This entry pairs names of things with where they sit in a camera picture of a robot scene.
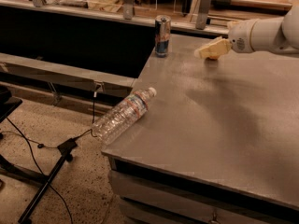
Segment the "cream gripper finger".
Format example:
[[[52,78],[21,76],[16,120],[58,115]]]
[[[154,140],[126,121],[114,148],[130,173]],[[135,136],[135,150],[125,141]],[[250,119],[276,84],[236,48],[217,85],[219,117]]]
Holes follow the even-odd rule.
[[[240,21],[228,21],[227,22],[227,28],[232,29],[234,26],[238,25]]]
[[[209,56],[222,56],[227,54],[232,48],[232,43],[227,39],[219,36],[207,44],[194,51],[194,56],[205,59]]]

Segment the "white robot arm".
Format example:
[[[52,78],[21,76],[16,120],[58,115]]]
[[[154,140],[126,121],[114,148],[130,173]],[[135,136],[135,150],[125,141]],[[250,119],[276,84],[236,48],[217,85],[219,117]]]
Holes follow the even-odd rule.
[[[229,21],[228,37],[219,36],[194,51],[201,59],[217,60],[230,50],[237,53],[268,51],[297,56],[299,54],[299,6],[282,17]]]

